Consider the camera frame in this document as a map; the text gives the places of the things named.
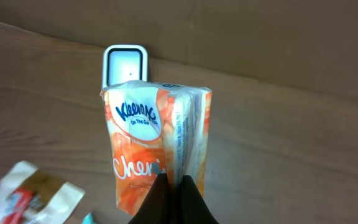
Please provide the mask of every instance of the device screen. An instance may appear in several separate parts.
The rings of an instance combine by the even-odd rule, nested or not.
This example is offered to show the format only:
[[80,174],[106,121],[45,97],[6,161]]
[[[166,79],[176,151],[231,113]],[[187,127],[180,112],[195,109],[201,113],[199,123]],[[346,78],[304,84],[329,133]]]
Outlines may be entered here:
[[141,80],[142,55],[138,50],[114,49],[109,54],[108,85]]

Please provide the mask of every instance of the wooden surface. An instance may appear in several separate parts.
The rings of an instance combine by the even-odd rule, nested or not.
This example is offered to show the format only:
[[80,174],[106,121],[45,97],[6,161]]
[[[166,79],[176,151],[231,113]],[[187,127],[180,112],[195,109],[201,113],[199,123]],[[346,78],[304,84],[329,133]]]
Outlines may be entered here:
[[354,0],[0,0],[0,21],[358,99]]
[[[0,25],[0,178],[27,160],[115,206],[99,47]],[[213,90],[205,201],[220,223],[358,223],[358,102],[152,59],[153,81]]]

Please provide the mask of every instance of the orange tissue pack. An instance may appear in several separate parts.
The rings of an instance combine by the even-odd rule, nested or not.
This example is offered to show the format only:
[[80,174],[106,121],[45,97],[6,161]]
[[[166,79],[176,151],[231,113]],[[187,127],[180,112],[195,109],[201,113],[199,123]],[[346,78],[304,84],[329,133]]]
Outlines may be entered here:
[[190,175],[203,195],[211,90],[133,80],[101,96],[118,208],[135,215],[159,173],[173,190]]

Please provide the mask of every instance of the snack wrapper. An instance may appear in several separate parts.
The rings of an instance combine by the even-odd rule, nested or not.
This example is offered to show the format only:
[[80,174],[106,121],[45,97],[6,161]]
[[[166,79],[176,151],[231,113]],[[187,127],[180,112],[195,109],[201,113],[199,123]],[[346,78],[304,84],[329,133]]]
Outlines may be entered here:
[[84,194],[29,162],[18,162],[0,180],[0,224],[62,224]]
[[203,195],[211,90],[133,80],[101,96],[118,208],[135,215],[161,172],[172,190],[190,175]]

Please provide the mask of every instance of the brown cardboard backdrop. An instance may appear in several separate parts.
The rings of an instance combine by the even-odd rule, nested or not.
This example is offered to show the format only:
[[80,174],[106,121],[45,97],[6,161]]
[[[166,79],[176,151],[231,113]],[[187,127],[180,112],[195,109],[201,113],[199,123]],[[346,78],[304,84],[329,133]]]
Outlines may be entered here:
[[358,1],[0,0],[0,21],[358,98]]

